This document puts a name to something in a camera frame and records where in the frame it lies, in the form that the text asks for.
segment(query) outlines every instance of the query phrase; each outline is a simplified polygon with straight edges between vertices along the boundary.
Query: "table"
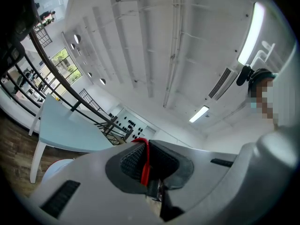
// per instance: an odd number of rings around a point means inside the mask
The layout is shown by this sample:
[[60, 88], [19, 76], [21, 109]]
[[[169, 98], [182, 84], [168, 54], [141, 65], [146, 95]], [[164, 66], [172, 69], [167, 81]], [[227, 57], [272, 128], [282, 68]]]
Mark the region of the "table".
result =
[[36, 182], [38, 166], [46, 145], [85, 153], [113, 147], [95, 125], [82, 118], [77, 112], [70, 111], [50, 94], [47, 94], [31, 125], [30, 136], [39, 117], [41, 117], [39, 141], [31, 164], [31, 183]]

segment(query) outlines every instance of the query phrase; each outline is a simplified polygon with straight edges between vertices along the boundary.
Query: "rectangular light fixture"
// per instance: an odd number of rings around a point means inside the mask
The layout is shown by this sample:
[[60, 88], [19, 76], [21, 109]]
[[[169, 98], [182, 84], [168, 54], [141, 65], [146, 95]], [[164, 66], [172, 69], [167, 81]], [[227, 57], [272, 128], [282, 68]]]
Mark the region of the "rectangular light fixture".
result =
[[202, 115], [204, 115], [209, 110], [209, 107], [203, 106], [199, 112], [197, 112], [194, 117], [192, 117], [189, 122], [195, 122], [198, 118], [200, 118]]
[[246, 42], [244, 44], [244, 47], [242, 49], [242, 52], [240, 53], [240, 56], [238, 58], [238, 61], [243, 65], [247, 63], [253, 51], [253, 48], [256, 44], [256, 41], [258, 39], [258, 35], [263, 24], [264, 10], [265, 10], [264, 7], [260, 3], [256, 2], [254, 4], [254, 11], [253, 11], [250, 30]]

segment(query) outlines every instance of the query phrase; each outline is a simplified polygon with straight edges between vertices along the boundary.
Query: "table top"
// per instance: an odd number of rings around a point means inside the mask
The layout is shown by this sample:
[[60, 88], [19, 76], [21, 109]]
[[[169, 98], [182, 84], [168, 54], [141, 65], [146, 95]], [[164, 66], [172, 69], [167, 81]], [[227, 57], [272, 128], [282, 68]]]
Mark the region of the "table top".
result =
[[56, 148], [94, 152], [113, 145], [92, 123], [47, 94], [41, 113], [39, 140]]

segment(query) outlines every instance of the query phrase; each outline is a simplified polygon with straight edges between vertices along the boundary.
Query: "white ceiling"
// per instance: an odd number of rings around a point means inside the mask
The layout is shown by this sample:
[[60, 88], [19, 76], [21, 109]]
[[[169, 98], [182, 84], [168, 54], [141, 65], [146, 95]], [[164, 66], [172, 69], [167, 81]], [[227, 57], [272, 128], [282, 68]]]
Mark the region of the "white ceiling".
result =
[[166, 112], [184, 123], [208, 105], [209, 117], [191, 125], [209, 133], [249, 114], [239, 107], [246, 86], [232, 85], [218, 102], [208, 94], [226, 67], [236, 68], [256, 1], [70, 0], [64, 33], [69, 43], [81, 35], [82, 56], [74, 56], [94, 83], [105, 78], [107, 91], [134, 90], [159, 106], [169, 95]]

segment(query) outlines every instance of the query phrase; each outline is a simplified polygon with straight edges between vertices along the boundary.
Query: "black slot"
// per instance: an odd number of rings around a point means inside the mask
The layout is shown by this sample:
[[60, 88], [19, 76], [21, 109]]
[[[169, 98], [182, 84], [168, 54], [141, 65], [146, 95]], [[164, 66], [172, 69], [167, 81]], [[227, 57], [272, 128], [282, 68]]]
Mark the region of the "black slot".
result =
[[231, 161], [221, 160], [218, 158], [214, 158], [210, 162], [221, 165], [221, 166], [225, 166], [225, 167], [231, 167], [233, 165], [233, 162], [231, 162]]
[[71, 199], [80, 183], [72, 180], [66, 181], [61, 187], [41, 206], [41, 209], [54, 218], [58, 218], [68, 201]]

